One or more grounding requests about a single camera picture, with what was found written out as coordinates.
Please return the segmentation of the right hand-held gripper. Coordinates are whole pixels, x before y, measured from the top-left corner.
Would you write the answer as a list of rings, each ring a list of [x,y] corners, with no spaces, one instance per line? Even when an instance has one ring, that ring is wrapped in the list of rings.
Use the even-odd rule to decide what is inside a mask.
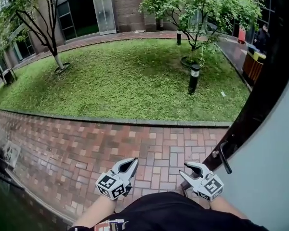
[[[209,169],[205,164],[185,162],[184,165],[187,168],[192,169],[192,171],[190,174],[187,174],[186,172],[179,170],[179,174],[183,178],[183,182],[181,183],[183,191],[191,189],[198,197],[204,198],[209,202],[216,199],[223,192],[224,183],[217,175],[209,173]],[[196,184],[194,186],[193,180],[197,175],[204,177],[196,179]]]

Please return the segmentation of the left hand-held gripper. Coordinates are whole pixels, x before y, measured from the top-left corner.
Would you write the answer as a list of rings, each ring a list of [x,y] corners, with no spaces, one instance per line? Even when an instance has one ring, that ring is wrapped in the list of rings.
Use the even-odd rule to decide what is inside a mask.
[[[127,196],[132,189],[130,181],[134,177],[138,165],[137,157],[116,162],[112,170],[102,173],[96,181],[95,185],[99,193],[111,200],[117,200],[120,196]]]

